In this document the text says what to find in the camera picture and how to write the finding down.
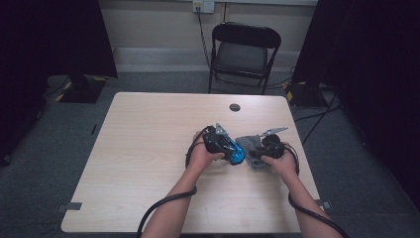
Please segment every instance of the electrical outlet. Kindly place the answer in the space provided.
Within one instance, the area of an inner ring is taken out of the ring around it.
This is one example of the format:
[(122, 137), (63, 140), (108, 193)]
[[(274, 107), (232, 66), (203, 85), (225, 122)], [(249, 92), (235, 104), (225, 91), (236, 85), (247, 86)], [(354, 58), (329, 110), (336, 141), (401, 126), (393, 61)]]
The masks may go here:
[(200, 12), (203, 12), (203, 1), (192, 1), (192, 12), (197, 12), (197, 8), (200, 9)]
[(214, 1), (192, 1), (192, 12), (196, 13), (197, 8), (200, 13), (214, 13)]

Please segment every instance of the table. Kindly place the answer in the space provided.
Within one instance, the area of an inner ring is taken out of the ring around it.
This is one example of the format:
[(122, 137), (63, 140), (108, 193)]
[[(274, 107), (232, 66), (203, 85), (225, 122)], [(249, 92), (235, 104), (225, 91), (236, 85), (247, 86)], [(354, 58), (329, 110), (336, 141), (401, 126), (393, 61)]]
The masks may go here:
[[(234, 112), (230, 105), (241, 110)], [(268, 128), (300, 159), (300, 178), (319, 194), (285, 98), (280, 96), (120, 92), (110, 106), (61, 224), (64, 232), (136, 232), (146, 210), (184, 171), (192, 136), (220, 123), (235, 139)], [(183, 233), (299, 232), (288, 190), (272, 168), (216, 161), (197, 184)]]

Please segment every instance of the black folding chair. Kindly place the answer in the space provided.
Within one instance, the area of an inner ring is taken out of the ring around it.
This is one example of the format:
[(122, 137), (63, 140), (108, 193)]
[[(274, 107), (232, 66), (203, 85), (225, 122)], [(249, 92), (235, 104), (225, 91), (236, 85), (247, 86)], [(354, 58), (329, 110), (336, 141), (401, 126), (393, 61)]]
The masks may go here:
[(268, 27), (227, 22), (216, 26), (212, 33), (212, 52), (208, 93), (212, 90), (213, 73), (231, 74), (259, 79), (265, 94), (275, 54), (281, 45), (280, 35)]

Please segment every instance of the person's left hand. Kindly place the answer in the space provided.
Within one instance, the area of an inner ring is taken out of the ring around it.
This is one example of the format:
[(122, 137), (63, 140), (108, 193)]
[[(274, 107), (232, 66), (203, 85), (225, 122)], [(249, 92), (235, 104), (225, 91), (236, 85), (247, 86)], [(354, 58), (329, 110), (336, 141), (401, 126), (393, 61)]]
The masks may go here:
[[(196, 132), (192, 140), (195, 140), (198, 134), (199, 132)], [(202, 173), (213, 161), (220, 160), (224, 156), (224, 153), (211, 154), (208, 152), (204, 145), (203, 137), (200, 136), (195, 142), (194, 149), (192, 150), (188, 169), (198, 170)]]

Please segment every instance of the hand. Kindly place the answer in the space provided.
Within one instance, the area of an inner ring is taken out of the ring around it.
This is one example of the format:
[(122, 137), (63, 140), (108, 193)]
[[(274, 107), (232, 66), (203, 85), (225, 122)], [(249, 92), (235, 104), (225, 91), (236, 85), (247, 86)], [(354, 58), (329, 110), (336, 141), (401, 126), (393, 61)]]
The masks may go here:
[[(193, 141), (198, 136), (199, 132), (195, 133)], [(206, 146), (204, 145), (203, 137), (200, 136), (195, 142), (195, 147), (192, 150), (191, 158), (189, 161), (188, 169), (198, 170), (200, 173), (210, 166), (213, 161), (222, 159), (224, 153), (211, 154), (207, 151)]]
[[(289, 148), (288, 143), (284, 143), (284, 146)], [(297, 178), (296, 163), (293, 155), (288, 150), (284, 150), (283, 156), (279, 159), (262, 156), (262, 160), (271, 165), (278, 172), (284, 182)]]

